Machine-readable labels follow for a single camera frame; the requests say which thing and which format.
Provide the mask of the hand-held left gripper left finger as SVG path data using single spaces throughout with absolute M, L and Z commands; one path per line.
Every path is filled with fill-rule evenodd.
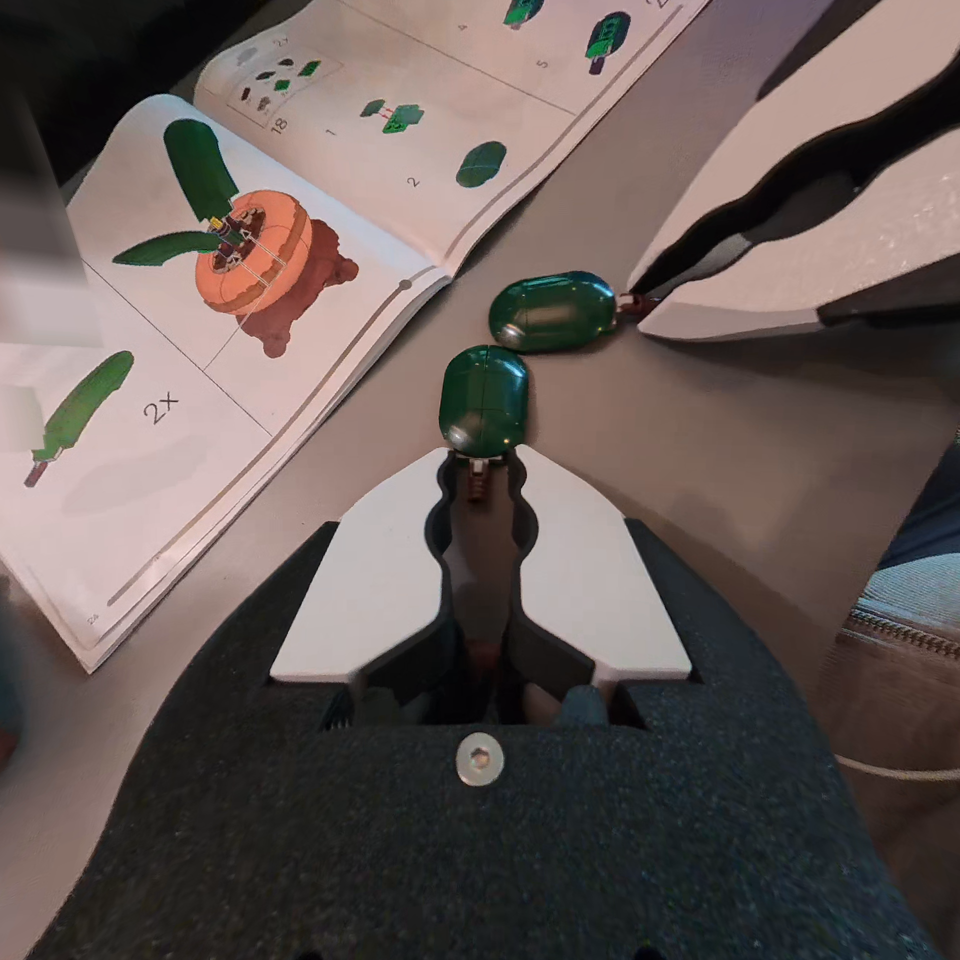
M 455 454 L 436 448 L 342 516 L 272 665 L 281 683 L 435 689 L 454 666 L 450 504 Z

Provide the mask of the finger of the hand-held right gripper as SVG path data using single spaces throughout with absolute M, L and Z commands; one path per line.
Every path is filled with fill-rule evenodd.
M 685 283 L 637 325 L 646 338 L 716 343 L 829 329 L 820 306 L 959 252 L 959 140 L 939 138 L 884 171 L 849 206 Z
M 765 81 L 630 276 L 643 294 L 746 291 L 737 282 L 846 240 L 894 194 L 939 191 L 926 162 L 958 155 L 958 2 L 876 2 L 844 30 L 828 10 Z

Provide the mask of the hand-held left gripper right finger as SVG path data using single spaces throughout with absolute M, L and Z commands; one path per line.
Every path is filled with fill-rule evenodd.
M 692 663 L 627 524 L 587 481 L 527 444 L 509 460 L 509 660 L 539 687 L 685 681 Z

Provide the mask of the green toy leaf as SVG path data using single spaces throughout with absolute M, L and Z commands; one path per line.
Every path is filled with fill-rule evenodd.
M 546 354 L 589 346 L 639 322 L 660 304 L 649 294 L 618 294 L 583 270 L 526 278 L 504 288 L 488 311 L 490 335 L 518 354 Z
M 529 370 L 514 351 L 475 345 L 447 365 L 438 427 L 450 449 L 467 462 L 468 503 L 487 500 L 492 463 L 524 443 L 528 403 Z

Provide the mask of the building instruction booklet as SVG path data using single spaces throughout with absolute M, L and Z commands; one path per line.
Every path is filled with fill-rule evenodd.
M 2 241 L 2 564 L 90 674 L 707 2 L 310 2 Z

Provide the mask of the grey desk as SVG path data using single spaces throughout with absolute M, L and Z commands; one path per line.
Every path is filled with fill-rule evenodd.
M 469 269 L 406 327 L 338 411 L 106 665 L 84 677 L 32 617 L 11 641 L 27 730 L 2 776 L 2 958 L 25 958 L 88 864 L 162 700 L 215 628 L 322 522 L 439 438 L 450 356 L 476 343 L 510 280 L 569 267 L 622 280 L 777 63 L 831 2 L 711 2 Z M 810 690 L 836 626 L 947 445 L 957 335 L 857 330 L 714 345 L 630 333 L 533 371 L 534 448 L 595 482 L 732 603 Z M 412 941 L 363 906 L 318 930 L 328 958 L 465 949 L 493 958 L 627 958 L 642 897 L 614 868 L 637 843 L 644 735 L 615 731 L 585 760 L 555 730 L 508 729 L 543 785 L 507 777 L 487 803 L 452 755 L 416 767 L 394 730 L 372 747 L 401 824 L 286 861 L 278 880 L 403 895 Z

